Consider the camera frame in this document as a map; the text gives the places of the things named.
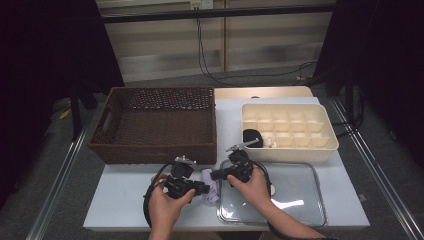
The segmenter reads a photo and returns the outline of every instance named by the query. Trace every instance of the white table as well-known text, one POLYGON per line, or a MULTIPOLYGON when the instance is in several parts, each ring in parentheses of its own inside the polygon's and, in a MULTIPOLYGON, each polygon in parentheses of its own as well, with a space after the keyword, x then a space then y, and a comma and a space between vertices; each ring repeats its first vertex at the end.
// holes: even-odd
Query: white table
MULTIPOLYGON (((218 162, 198 166, 190 179, 200 180, 199 169, 218 169, 227 159, 225 149, 241 142, 241 106, 244 103, 318 103, 314 97, 216 100, 218 162)), ((320 182, 327 228, 361 229, 369 221, 335 151, 323 163, 312 164, 320 182)), ((93 231, 150 231, 143 214, 143 195, 162 165, 106 165, 84 222, 93 231)), ((266 231, 266 226, 225 224, 218 220, 215 205, 195 197, 184 207, 175 231, 266 231)))

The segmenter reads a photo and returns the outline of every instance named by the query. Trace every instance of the brown woven basket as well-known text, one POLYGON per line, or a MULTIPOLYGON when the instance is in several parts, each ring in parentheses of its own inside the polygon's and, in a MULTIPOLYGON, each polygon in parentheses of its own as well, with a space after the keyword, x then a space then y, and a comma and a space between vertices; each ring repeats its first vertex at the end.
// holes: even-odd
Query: brown woven basket
POLYGON ((215 164, 214 89, 112 88, 88 146, 107 164, 215 164))

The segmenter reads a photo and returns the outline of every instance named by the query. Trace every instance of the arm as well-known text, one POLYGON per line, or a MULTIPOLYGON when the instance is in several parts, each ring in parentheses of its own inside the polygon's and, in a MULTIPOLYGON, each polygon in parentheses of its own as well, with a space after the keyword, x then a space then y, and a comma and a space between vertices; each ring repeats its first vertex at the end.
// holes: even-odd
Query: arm
MULTIPOLYGON (((158 182, 160 179, 166 179, 166 177, 166 174, 161 174, 158 182)), ((163 184, 155 187, 149 201, 149 214, 152 221, 149 240, 169 239, 172 227, 180 217, 181 209, 193 199, 194 193, 195 190, 192 189, 183 197, 173 199, 163 192, 163 184)))
POLYGON ((325 237, 297 221, 272 203, 268 194, 265 176, 256 166, 253 168, 249 182, 243 183, 231 175, 228 176, 228 181, 283 235, 294 238, 325 237))

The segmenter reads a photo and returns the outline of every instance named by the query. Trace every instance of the white box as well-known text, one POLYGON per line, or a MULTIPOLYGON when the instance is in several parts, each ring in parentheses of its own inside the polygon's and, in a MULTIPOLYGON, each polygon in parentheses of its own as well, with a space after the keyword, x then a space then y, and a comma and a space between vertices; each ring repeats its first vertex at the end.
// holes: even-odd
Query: white box
POLYGON ((320 104, 244 104, 242 130, 246 129, 258 130, 264 145, 271 143, 245 147, 255 161, 322 162, 339 147, 320 104))

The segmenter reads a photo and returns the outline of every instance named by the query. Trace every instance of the floor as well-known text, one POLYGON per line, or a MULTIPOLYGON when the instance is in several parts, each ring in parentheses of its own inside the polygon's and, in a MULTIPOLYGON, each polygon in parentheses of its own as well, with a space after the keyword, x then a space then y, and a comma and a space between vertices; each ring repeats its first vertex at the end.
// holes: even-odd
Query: floor
MULTIPOLYGON (((297 74, 297 68, 284 69, 284 71, 288 70, 297 74)), ((237 74, 272 73, 278 75, 284 71, 263 69, 253 72, 242 71, 237 74)), ((305 76, 308 75, 307 69, 304 71, 305 76)), ((298 84, 293 79, 293 75, 283 74, 274 77, 251 76, 221 81, 246 87, 298 84)), ((202 75, 128 84, 128 86, 193 85, 228 87, 202 75)), ((321 104, 326 107, 330 120, 333 123, 340 122, 334 100, 326 96, 325 86, 320 84, 311 89, 314 96, 318 97, 321 104)), ((53 206, 54 211, 48 216, 46 228, 37 235, 39 238, 29 239, 147 239, 148 237, 148 233, 95 233, 82 227, 104 167, 104 163, 86 146, 105 101, 105 96, 96 95, 96 97, 99 100, 98 108, 82 111, 82 119, 85 119, 85 126, 87 126, 87 137, 83 139, 75 161, 68 166, 67 180, 60 190, 61 194, 57 196, 57 203, 53 206)), ((336 100, 339 99, 343 101, 343 92, 336 100)), ((60 109, 66 104, 67 100, 64 99, 58 102, 54 108, 60 109)), ((63 120, 58 119, 60 114, 60 110, 52 114, 52 124, 46 132, 43 146, 34 159, 33 166, 19 182, 18 191, 10 195, 0 212, 1 239, 25 239, 28 236, 55 183, 58 172, 62 169, 63 159, 66 159, 69 148, 72 147, 70 142, 72 121, 70 117, 63 120)), ((335 125, 334 129, 336 133, 346 131, 343 125, 335 125)), ((404 203, 406 210, 411 213, 415 223, 418 226, 424 226, 424 210, 421 207, 424 202, 424 170, 412 160, 408 150, 401 142, 393 140, 390 129, 385 125, 384 120, 367 102, 365 103, 364 122, 359 132, 375 158, 371 166, 381 167, 395 193, 404 203)), ((371 226, 353 231, 325 229, 320 231, 339 239, 414 239, 400 224, 398 216, 393 212, 395 207, 387 201, 384 191, 381 190, 382 187, 376 183, 375 176, 370 172, 369 165, 363 160, 362 153, 358 151, 352 139, 349 134, 340 137, 338 150, 371 226)))

